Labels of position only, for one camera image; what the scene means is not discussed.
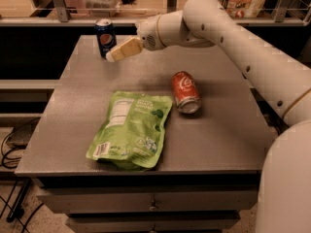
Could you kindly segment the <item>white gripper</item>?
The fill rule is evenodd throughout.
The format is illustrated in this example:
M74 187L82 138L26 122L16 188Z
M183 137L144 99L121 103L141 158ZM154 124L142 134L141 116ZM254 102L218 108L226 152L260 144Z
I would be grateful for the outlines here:
M116 62L139 54L143 48L146 50L159 50L160 40L157 34L158 19L159 16L154 16L137 21L136 32L139 37L131 37L122 44L114 46L106 53L106 59L109 62Z

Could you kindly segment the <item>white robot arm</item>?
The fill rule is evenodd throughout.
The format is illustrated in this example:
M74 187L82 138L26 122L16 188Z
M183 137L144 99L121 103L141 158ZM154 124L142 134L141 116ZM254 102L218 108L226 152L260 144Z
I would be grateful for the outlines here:
M255 233L311 233L311 69L235 23L217 0L136 23L110 62L169 46L218 46L289 126L264 160Z

